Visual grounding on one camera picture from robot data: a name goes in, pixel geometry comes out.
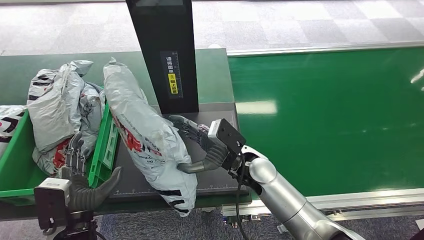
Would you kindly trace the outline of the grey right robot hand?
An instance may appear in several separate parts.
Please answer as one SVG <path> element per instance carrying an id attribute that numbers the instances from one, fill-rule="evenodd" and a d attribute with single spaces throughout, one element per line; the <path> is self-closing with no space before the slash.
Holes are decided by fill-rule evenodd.
<path id="1" fill-rule="evenodd" d="M 225 146 L 214 143 L 208 138 L 210 128 L 205 124 L 198 124 L 182 115 L 167 117 L 185 138 L 196 142 L 206 152 L 204 159 L 193 163 L 179 163 L 177 169 L 186 174 L 196 174 L 213 171 L 220 168 L 228 155 Z"/>

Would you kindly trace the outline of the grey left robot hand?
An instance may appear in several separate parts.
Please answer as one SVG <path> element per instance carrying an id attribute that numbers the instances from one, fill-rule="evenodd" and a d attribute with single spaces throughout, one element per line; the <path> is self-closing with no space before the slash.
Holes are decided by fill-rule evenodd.
<path id="1" fill-rule="evenodd" d="M 60 177 L 70 180 L 68 207 L 71 212 L 93 211 L 99 207 L 118 185 L 124 171 L 123 167 L 118 166 L 100 186 L 89 187 L 85 173 L 89 150 L 82 150 L 83 145 L 82 133 L 78 132 L 69 141 L 65 150 L 65 165 L 60 169 Z"/>

